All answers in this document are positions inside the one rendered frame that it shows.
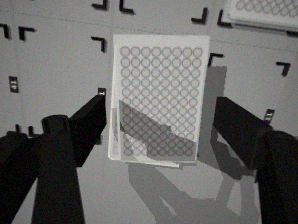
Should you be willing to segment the grey deck plate with rectangular bays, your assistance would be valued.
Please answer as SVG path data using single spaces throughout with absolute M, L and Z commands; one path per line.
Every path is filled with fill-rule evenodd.
M 11 12 L 23 133 L 26 122 L 15 13 L 110 26 L 103 152 L 91 151 L 77 168 L 86 224 L 262 224 L 257 170 L 204 163 L 179 167 L 111 160 L 106 152 L 113 28 L 167 35 L 195 35 L 0 7 Z M 210 37 L 210 36 L 209 36 Z M 298 48 L 210 37 L 210 41 L 297 52 L 270 126 L 298 140 Z

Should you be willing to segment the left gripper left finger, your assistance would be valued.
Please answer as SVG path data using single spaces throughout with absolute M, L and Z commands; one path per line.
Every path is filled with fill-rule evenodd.
M 76 167 L 107 124 L 105 95 L 95 95 L 69 119 L 51 115 L 41 123 L 38 137 L 0 138 L 0 224 L 12 223 L 36 178 L 31 224 L 85 224 Z

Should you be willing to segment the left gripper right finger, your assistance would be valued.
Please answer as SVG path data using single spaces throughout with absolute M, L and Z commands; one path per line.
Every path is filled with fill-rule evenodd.
M 257 170 L 262 224 L 298 224 L 298 140 L 227 97 L 217 97 L 213 126 Z

